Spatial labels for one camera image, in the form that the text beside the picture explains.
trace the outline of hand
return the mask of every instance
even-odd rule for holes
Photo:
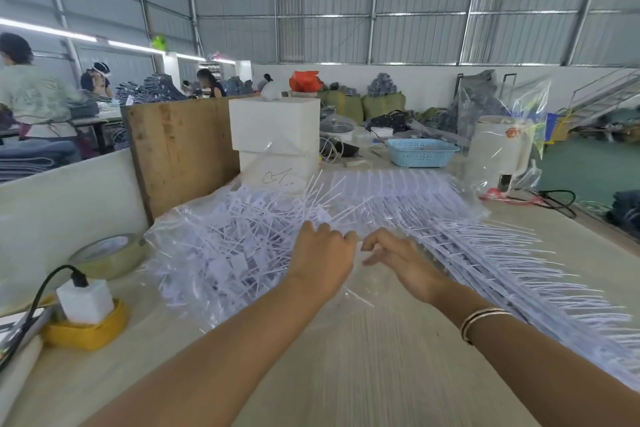
[[[285,280],[299,281],[310,293],[318,293],[324,302],[331,299],[347,280],[353,268],[358,236],[331,231],[326,223],[317,231],[305,221],[293,247]]]
[[[362,249],[373,251],[364,265],[382,262],[396,273],[404,288],[419,301],[432,304],[448,280],[420,255],[413,240],[398,238],[387,229],[380,228],[366,237]]]

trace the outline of green object on light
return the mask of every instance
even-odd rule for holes
[[[151,47],[153,49],[157,49],[158,51],[167,51],[166,40],[163,34],[158,34],[151,41]]]

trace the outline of staircase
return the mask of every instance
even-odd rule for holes
[[[574,91],[569,107],[559,114],[565,116],[563,124],[569,131],[615,110],[620,103],[638,94],[640,69],[630,71],[629,67],[620,67]]]

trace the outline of bangle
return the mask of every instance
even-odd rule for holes
[[[508,314],[509,316],[511,315],[505,309],[500,309],[499,307],[490,307],[488,309],[480,309],[475,311],[468,318],[466,318],[462,323],[462,326],[460,326],[460,335],[462,336],[462,340],[467,344],[471,344],[473,346],[473,343],[469,341],[469,338],[467,337],[469,327],[478,319],[486,318],[487,316],[496,316],[497,314]]]

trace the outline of tube light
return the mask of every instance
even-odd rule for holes
[[[110,46],[114,46],[116,48],[130,49],[133,51],[144,51],[146,53],[164,54],[164,51],[161,51],[159,49],[147,48],[144,46],[137,46],[135,44],[128,44],[126,42],[117,42],[112,40],[108,40],[107,42],[109,43]]]
[[[69,37],[71,39],[80,39],[81,41],[98,42],[98,40],[91,35],[78,34],[77,32],[53,29],[53,27],[38,26],[36,24],[27,24],[26,22],[12,21],[11,19],[0,18],[0,25],[44,32],[46,34],[59,35],[62,37]]]
[[[231,59],[220,59],[220,58],[213,58],[213,61],[215,62],[222,62],[225,64],[235,64],[235,61],[231,61]]]
[[[175,55],[178,56],[178,58],[182,58],[182,59],[192,59],[194,61],[207,62],[206,59],[201,58],[200,56],[191,56],[190,54],[180,54],[180,53],[176,53]]]

